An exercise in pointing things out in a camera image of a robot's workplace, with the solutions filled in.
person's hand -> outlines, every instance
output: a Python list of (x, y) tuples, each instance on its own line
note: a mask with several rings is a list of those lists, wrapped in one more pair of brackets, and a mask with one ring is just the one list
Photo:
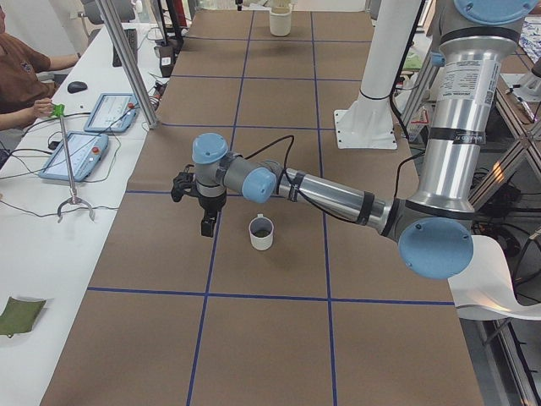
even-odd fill
[(49, 98), (34, 101), (32, 112), (36, 118), (49, 117), (52, 113), (52, 100)]

robotic arm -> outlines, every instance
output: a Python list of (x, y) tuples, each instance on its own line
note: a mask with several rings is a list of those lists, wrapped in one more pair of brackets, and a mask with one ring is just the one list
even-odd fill
[(440, 0), (441, 55), (434, 59), (445, 59), (445, 68), (418, 190), (411, 197), (382, 200), (277, 162), (252, 163), (228, 151), (220, 135), (203, 134), (193, 145), (194, 172), (187, 166), (173, 180), (173, 200), (197, 197), (205, 210), (201, 232), (211, 237), (227, 189), (258, 203), (277, 193), (374, 228), (396, 241), (406, 265), (422, 276), (456, 275), (473, 256), (474, 209), (467, 198), (500, 65), (516, 49), (523, 18), (536, 3)]

brown shirt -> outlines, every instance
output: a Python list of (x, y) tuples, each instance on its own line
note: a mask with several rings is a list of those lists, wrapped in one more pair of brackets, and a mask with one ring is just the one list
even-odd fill
[(37, 73), (47, 71), (51, 60), (10, 34), (0, 34), (0, 113), (31, 107), (36, 100), (52, 97), (54, 83), (40, 82)]

person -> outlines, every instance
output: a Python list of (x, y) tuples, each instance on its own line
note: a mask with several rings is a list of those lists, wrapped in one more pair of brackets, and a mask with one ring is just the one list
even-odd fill
[(0, 5), (0, 130), (23, 128), (52, 112), (57, 84), (40, 82), (40, 72), (74, 66), (79, 54), (48, 57), (6, 32)]

blue joint cap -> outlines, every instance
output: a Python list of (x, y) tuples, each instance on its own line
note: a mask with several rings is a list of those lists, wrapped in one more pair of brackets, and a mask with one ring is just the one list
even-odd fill
[(215, 133), (204, 133), (194, 140), (192, 159), (198, 164), (220, 161), (229, 148), (224, 138)]
[(537, 0), (454, 0), (460, 14), (482, 25), (505, 25), (521, 19), (537, 5)]
[(443, 55), (438, 52), (430, 53), (430, 62), (433, 66), (438, 66), (440, 68), (445, 66), (445, 58), (443, 58)]
[(470, 263), (473, 241), (470, 232), (459, 222), (430, 217), (404, 230), (398, 250), (407, 267), (422, 277), (447, 279)]
[(244, 198), (256, 203), (265, 203), (276, 187), (276, 176), (264, 167), (257, 167), (244, 179)]

